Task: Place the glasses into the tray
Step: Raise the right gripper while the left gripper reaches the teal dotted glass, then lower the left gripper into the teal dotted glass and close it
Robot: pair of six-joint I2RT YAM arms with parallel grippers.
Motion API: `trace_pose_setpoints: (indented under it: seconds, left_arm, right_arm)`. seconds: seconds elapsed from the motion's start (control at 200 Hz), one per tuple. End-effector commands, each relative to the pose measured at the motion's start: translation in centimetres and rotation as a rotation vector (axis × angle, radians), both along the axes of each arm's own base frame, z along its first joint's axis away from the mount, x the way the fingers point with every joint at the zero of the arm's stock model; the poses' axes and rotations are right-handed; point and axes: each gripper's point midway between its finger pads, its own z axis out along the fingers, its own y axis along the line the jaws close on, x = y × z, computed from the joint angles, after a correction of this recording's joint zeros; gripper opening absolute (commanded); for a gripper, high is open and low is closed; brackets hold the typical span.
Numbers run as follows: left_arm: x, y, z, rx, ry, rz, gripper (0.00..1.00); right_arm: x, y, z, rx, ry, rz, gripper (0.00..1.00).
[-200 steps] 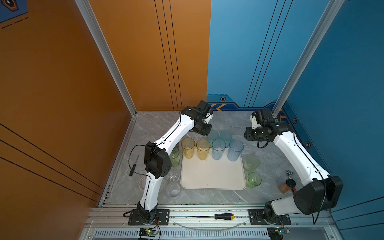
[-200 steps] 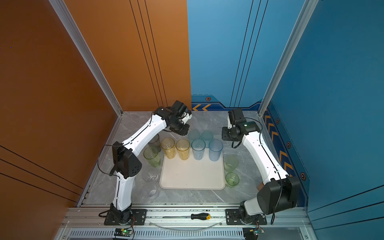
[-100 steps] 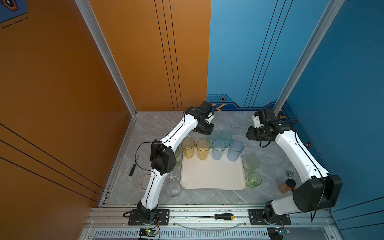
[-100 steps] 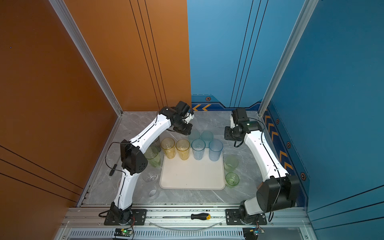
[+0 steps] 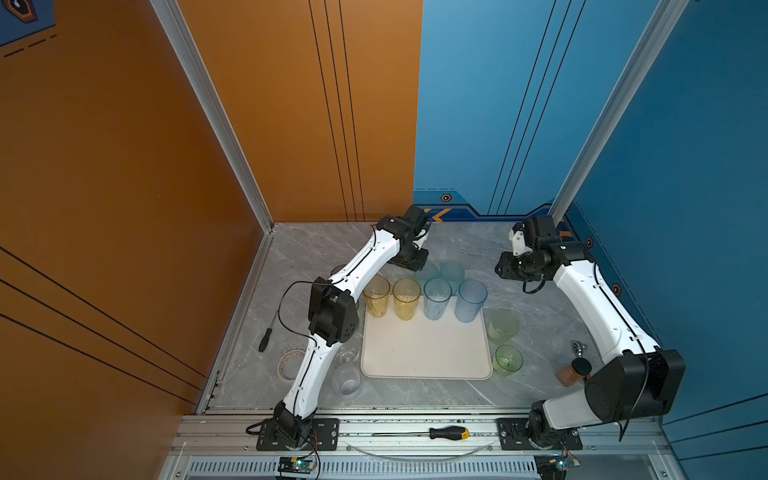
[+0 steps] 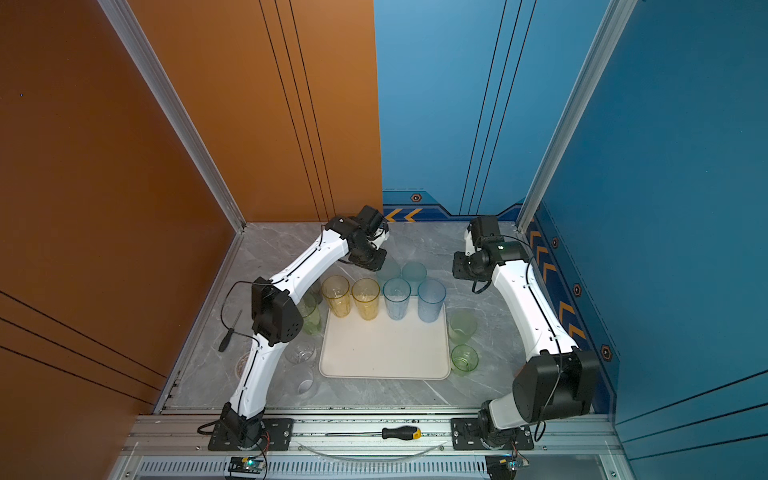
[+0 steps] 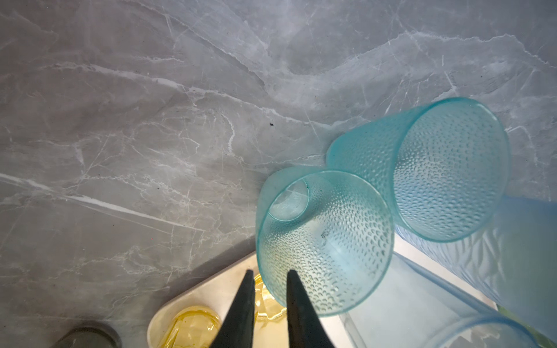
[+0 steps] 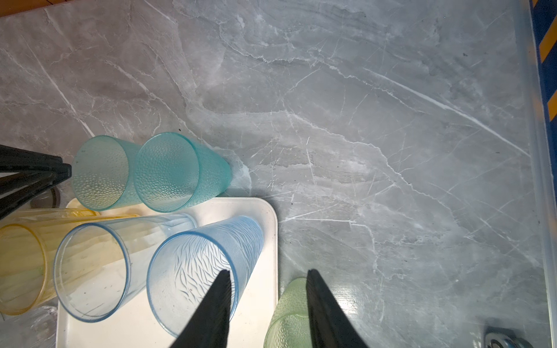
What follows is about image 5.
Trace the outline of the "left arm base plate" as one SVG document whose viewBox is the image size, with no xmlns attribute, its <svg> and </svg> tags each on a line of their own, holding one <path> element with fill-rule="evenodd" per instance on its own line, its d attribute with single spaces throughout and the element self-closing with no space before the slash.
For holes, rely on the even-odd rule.
<svg viewBox="0 0 768 480">
<path fill-rule="evenodd" d="M 286 434 L 281 431 L 273 419 L 265 421 L 259 429 L 256 449 L 264 452 L 300 451 L 320 452 L 335 451 L 339 438 L 339 420 L 337 418 L 315 418 L 307 431 L 298 434 Z"/>
</svg>

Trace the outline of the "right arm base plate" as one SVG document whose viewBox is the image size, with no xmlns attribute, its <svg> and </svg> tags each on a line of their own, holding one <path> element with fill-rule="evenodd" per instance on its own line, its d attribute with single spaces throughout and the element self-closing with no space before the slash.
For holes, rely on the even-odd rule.
<svg viewBox="0 0 768 480">
<path fill-rule="evenodd" d="M 528 419 L 516 417 L 499 418 L 496 426 L 504 451 L 580 451 L 584 448 L 577 429 L 553 430 L 546 423 L 531 425 Z"/>
</svg>

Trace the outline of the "blue tall glass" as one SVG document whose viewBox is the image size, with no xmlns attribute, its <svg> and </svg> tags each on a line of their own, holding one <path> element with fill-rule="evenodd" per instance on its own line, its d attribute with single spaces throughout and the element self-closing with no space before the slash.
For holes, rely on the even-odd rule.
<svg viewBox="0 0 768 480">
<path fill-rule="evenodd" d="M 463 323 L 471 323 L 488 297 L 486 286 L 478 280 L 466 279 L 458 287 L 455 316 Z"/>
</svg>

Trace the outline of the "yellow ribbed glass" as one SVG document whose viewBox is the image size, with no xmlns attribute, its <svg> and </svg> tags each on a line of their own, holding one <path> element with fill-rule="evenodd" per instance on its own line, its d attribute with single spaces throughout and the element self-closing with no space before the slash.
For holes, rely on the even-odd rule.
<svg viewBox="0 0 768 480">
<path fill-rule="evenodd" d="M 383 317 L 388 310 L 390 282 L 376 274 L 363 290 L 367 312 L 374 318 Z"/>
</svg>

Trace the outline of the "light blue glass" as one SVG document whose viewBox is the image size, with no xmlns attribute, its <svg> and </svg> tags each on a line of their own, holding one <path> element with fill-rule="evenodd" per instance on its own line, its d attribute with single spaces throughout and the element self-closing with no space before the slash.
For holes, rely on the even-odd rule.
<svg viewBox="0 0 768 480">
<path fill-rule="evenodd" d="M 428 280 L 423 289 L 424 312 L 429 320 L 439 320 L 452 297 L 452 287 L 446 280 L 436 277 Z"/>
</svg>

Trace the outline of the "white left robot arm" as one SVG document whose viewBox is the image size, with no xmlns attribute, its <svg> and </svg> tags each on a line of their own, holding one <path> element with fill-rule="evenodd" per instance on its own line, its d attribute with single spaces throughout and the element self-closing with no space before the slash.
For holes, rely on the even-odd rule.
<svg viewBox="0 0 768 480">
<path fill-rule="evenodd" d="M 321 387 L 337 351 L 357 328 L 356 302 L 365 287 L 387 263 L 420 270 L 429 255 L 423 247 L 429 228 L 426 212 L 416 205 L 401 216 L 384 216 L 372 227 L 364 247 L 340 271 L 308 283 L 307 348 L 292 386 L 272 416 L 278 437 L 289 447 L 302 447 L 310 439 Z"/>
</svg>

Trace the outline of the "yellow tall glass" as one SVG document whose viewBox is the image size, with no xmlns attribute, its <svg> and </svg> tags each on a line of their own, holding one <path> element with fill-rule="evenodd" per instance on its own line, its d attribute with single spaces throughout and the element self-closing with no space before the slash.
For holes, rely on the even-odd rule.
<svg viewBox="0 0 768 480">
<path fill-rule="evenodd" d="M 403 278 L 395 282 L 392 293 L 396 316 L 403 321 L 411 320 L 421 296 L 420 284 L 412 278 Z"/>
</svg>

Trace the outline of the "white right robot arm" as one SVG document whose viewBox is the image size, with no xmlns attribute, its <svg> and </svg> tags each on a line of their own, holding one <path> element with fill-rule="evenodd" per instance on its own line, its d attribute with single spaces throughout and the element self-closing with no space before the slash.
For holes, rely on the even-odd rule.
<svg viewBox="0 0 768 480">
<path fill-rule="evenodd" d="M 564 240 L 550 216 L 531 217 L 509 232 L 496 274 L 539 285 L 552 282 L 573 304 L 592 336 L 603 366 L 577 390 L 531 407 L 525 435 L 540 449 L 559 447 L 581 427 L 626 424 L 670 412 L 686 364 L 663 349 L 609 288 L 589 249 Z"/>
</svg>

